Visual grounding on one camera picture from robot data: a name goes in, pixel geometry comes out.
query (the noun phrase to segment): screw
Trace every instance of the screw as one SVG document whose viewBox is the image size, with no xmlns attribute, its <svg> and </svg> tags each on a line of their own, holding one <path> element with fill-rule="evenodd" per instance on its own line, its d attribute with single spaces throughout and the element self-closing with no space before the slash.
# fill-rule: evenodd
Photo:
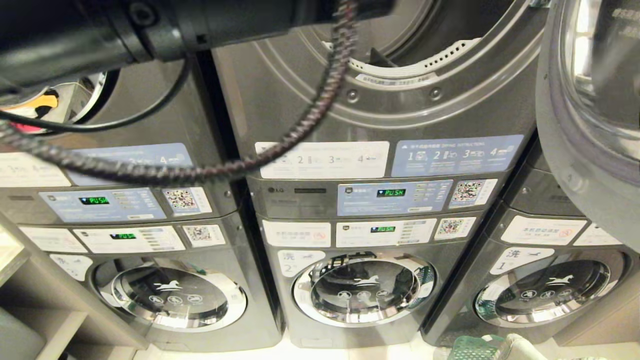
<svg viewBox="0 0 640 360">
<path fill-rule="evenodd" d="M 131 3 L 129 5 L 129 15 L 139 26 L 151 26 L 156 23 L 156 13 L 145 3 Z"/>
<path fill-rule="evenodd" d="M 441 88 L 431 89 L 431 91 L 429 92 L 429 96 L 431 96 L 433 100 L 438 100 L 442 96 L 442 89 Z"/>
<path fill-rule="evenodd" d="M 354 103 L 356 101 L 358 101 L 359 98 L 359 94 L 358 94 L 358 90 L 349 90 L 347 91 L 347 101 L 349 101 L 350 103 Z"/>
</svg>

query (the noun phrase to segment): laundromat machine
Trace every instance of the laundromat machine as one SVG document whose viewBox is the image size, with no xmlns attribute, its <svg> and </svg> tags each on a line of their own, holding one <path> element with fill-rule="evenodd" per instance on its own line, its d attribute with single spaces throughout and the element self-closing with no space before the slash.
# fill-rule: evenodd
<svg viewBox="0 0 640 360">
<path fill-rule="evenodd" d="M 201 69 L 191 70 L 177 97 L 147 121 L 100 133 L 42 136 L 78 152 L 134 163 L 224 160 L 227 148 Z M 147 63 L 80 79 L 52 88 L 57 95 L 44 95 L 56 98 L 48 102 L 55 106 L 31 113 L 89 124 L 120 119 L 155 101 L 181 71 L 179 63 Z M 19 104 L 12 109 L 26 111 Z M 153 344 L 215 352 L 280 341 L 282 314 L 239 184 L 131 186 L 2 151 L 0 211 Z M 251 341 L 238 341 L 246 338 Z"/>
<path fill-rule="evenodd" d="M 359 25 L 342 95 L 291 152 L 248 176 L 291 341 L 409 341 L 534 129 L 547 10 L 399 1 Z M 214 51 L 242 156 L 312 100 L 328 27 Z"/>
<path fill-rule="evenodd" d="M 571 203 L 539 141 L 422 328 L 434 346 L 516 333 L 541 343 L 640 270 L 640 257 Z"/>
</svg>

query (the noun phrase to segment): digital display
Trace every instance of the digital display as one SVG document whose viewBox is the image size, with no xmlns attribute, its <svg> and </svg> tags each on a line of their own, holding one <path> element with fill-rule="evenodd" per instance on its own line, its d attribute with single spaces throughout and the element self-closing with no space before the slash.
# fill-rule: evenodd
<svg viewBox="0 0 640 360">
<path fill-rule="evenodd" d="M 396 231 L 395 226 L 376 226 L 371 228 L 372 233 L 393 233 Z"/>
<path fill-rule="evenodd" d="M 107 199 L 104 196 L 81 197 L 80 202 L 82 202 L 84 205 L 102 205 L 102 204 L 109 204 L 109 199 Z"/>
<path fill-rule="evenodd" d="M 114 240 L 135 239 L 135 234 L 111 234 L 110 237 Z"/>
<path fill-rule="evenodd" d="M 399 197 L 406 194 L 406 189 L 378 190 L 378 197 Z"/>
</svg>

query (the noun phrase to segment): blue instruction label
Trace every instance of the blue instruction label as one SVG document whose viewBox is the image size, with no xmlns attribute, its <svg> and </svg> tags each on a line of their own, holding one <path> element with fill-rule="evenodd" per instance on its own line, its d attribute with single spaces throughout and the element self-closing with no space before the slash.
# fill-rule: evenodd
<svg viewBox="0 0 640 360">
<path fill-rule="evenodd" d="M 189 166 L 193 165 L 187 148 L 182 143 L 161 143 L 157 145 L 137 145 L 120 147 L 101 147 L 97 149 L 74 150 L 87 156 L 143 165 Z M 118 184 L 114 181 L 67 172 L 78 186 L 97 186 Z"/>
<path fill-rule="evenodd" d="M 166 215 L 148 188 L 41 192 L 64 222 L 133 222 Z"/>
<path fill-rule="evenodd" d="M 396 145 L 393 177 L 478 174 L 507 170 L 524 135 L 403 140 Z"/>
<path fill-rule="evenodd" d="M 403 215 L 441 211 L 453 180 L 340 184 L 338 216 Z"/>
</svg>

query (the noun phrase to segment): braided cable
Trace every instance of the braided cable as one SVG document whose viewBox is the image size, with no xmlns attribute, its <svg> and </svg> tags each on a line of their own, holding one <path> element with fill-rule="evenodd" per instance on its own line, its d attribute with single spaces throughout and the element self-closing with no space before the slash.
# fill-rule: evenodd
<svg viewBox="0 0 640 360">
<path fill-rule="evenodd" d="M 257 170 L 278 159 L 302 142 L 321 123 L 336 100 L 349 69 L 349 59 L 356 42 L 355 0 L 340 0 L 332 30 L 333 51 L 316 98 L 302 118 L 282 137 L 280 142 L 256 156 L 204 167 L 167 167 L 139 165 L 85 156 L 51 145 L 22 133 L 10 122 L 0 121 L 0 142 L 41 160 L 84 175 L 132 184 L 175 186 L 228 181 Z"/>
</svg>

